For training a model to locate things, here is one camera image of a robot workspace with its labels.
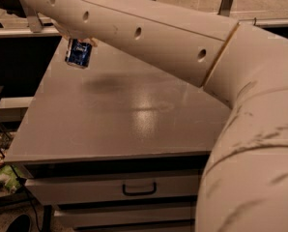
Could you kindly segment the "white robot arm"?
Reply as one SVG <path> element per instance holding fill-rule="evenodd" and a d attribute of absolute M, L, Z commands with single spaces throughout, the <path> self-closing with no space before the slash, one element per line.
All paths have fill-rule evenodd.
<path fill-rule="evenodd" d="M 288 232 L 288 39 L 152 0 L 23 0 L 230 108 L 205 167 L 196 232 Z"/>

